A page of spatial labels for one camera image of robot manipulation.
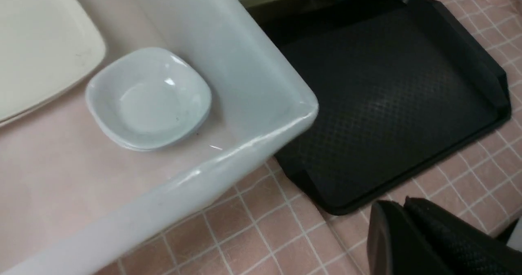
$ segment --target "stacked black tray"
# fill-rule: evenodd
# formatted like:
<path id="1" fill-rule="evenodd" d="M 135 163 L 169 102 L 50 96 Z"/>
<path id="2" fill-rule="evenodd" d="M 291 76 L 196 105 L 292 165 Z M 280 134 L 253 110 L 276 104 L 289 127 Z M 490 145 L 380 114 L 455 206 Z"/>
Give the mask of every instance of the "stacked black tray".
<path id="1" fill-rule="evenodd" d="M 504 70 L 434 0 L 352 0 L 263 26 L 319 100 L 276 154 L 346 214 L 511 117 Z"/>

